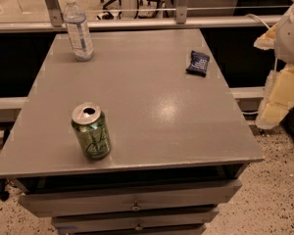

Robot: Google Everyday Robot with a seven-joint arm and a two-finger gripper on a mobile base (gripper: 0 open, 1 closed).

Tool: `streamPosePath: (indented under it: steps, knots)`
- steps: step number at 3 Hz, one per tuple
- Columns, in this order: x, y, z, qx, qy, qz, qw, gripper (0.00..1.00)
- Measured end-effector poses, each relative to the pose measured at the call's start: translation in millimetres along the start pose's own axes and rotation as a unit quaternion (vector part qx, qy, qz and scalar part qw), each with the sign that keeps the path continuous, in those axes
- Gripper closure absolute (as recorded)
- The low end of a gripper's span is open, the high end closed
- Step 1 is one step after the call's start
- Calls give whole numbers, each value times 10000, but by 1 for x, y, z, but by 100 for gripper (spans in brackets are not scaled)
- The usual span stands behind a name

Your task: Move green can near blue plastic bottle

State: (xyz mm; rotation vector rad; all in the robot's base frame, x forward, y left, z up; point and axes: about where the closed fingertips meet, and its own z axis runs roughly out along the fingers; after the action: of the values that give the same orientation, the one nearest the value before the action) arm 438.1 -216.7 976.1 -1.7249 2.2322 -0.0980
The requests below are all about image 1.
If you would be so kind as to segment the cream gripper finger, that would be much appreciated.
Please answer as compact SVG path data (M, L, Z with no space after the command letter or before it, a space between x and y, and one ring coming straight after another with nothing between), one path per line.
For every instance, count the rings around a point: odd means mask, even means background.
M278 24L271 26L264 34L256 39L254 46L261 50L270 50L274 48L275 33Z
M287 64L283 70L269 73L255 124L260 129L273 129L293 108L294 64Z

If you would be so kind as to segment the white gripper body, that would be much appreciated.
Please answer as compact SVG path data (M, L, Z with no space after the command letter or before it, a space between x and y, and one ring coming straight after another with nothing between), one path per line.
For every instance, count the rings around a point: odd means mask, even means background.
M274 54L284 63L294 64L294 3L277 24Z

